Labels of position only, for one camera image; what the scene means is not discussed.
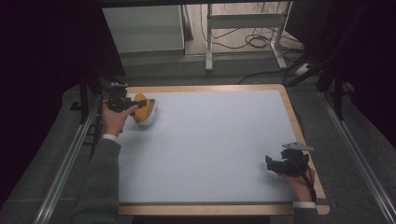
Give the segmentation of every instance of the yellow object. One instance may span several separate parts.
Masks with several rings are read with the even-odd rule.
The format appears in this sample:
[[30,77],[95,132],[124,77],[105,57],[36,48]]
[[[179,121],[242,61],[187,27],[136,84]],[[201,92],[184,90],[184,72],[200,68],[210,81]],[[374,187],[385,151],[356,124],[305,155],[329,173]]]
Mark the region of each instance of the yellow object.
[[142,100],[146,100],[147,101],[147,105],[143,106],[142,108],[137,109],[134,112],[134,120],[136,120],[136,122],[141,122],[141,121],[145,121],[146,119],[149,118],[149,114],[151,113],[150,109],[151,109],[151,101],[146,98],[146,96],[143,93],[138,93],[135,97],[134,97],[134,101],[142,101]]

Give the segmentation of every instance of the gray floor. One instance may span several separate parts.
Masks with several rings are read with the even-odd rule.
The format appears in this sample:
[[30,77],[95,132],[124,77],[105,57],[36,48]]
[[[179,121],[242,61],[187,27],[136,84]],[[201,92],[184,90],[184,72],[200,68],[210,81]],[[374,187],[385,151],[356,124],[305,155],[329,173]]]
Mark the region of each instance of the gray floor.
[[[247,78],[242,84],[281,83],[283,78],[272,53],[217,55],[212,73],[205,72],[202,56],[168,55],[158,56],[155,60],[150,56],[130,57],[122,58],[127,74],[123,79],[130,86],[238,84],[244,77],[263,71],[265,73]],[[306,143],[316,149],[311,155],[331,205],[330,214],[321,217],[322,222],[388,223],[335,128],[322,98],[314,89],[317,78],[311,77],[296,87],[288,88],[288,95],[301,118]],[[29,169],[3,205],[0,223],[33,223],[78,129],[79,112],[69,111],[78,97],[77,87],[64,93],[59,116]],[[395,201],[396,176],[393,171],[396,168],[396,151],[350,102],[348,96],[344,97],[344,115],[361,152]],[[90,147],[82,146],[49,223],[70,222],[89,154]],[[131,220],[131,217],[120,217],[120,223],[131,223]],[[271,223],[292,223],[292,217],[271,217]]]

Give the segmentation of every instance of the metal rail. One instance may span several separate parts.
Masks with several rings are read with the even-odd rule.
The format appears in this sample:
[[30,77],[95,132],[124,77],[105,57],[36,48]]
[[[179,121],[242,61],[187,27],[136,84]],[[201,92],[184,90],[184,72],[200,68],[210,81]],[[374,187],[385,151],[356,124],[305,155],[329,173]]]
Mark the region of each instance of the metal rail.
[[327,107],[329,114],[331,115],[332,121],[334,122],[339,133],[342,135],[352,159],[355,161],[367,186],[373,193],[375,200],[379,205],[379,208],[385,216],[385,219],[388,221],[388,223],[396,223],[396,210],[391,198],[385,191],[380,181],[376,178],[373,170],[361,153],[361,149],[359,148],[358,144],[350,133],[347,125],[344,121],[341,121],[333,111],[332,100],[329,94],[322,92],[320,95]]
[[58,202],[58,199],[64,189],[64,184],[66,183],[67,177],[69,177],[70,171],[73,167],[73,164],[78,155],[79,149],[82,145],[84,137],[91,125],[92,119],[96,115],[96,109],[101,100],[101,95],[94,95],[90,102],[90,113],[88,117],[85,119],[85,122],[81,124],[78,128],[78,131],[73,139],[67,154],[64,157],[64,160],[59,168],[59,171],[55,178],[52,181],[51,186],[49,187],[49,191],[41,204],[40,209],[37,212],[35,217],[34,224],[47,224],[50,221],[50,217],[52,216],[53,210]]

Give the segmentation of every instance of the hand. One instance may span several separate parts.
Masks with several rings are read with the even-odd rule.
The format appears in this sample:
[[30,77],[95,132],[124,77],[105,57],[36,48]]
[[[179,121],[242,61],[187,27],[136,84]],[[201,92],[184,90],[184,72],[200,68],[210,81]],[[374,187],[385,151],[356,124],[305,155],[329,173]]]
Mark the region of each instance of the hand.
[[119,136],[126,119],[130,114],[136,111],[137,105],[129,107],[120,113],[114,112],[107,107],[107,104],[102,105],[102,121],[105,126],[105,133]]
[[[308,167],[305,174],[308,179],[311,180],[312,184],[314,184],[315,170]],[[311,193],[309,192],[308,186],[302,176],[294,177],[284,174],[278,175],[282,176],[282,178],[288,182],[291,192],[293,192],[299,202],[312,202]]]

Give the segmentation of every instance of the white shirt cuff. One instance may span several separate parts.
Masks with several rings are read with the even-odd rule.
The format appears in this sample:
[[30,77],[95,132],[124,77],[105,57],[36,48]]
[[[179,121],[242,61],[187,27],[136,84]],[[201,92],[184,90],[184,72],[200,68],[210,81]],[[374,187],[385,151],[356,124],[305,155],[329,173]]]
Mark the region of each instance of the white shirt cuff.
[[121,139],[119,139],[116,135],[113,134],[109,134],[109,133],[105,133],[103,134],[103,138],[111,140],[116,142],[117,144],[119,144],[120,146],[122,146],[122,141]]
[[311,202],[293,202],[293,208],[317,208],[317,205]]

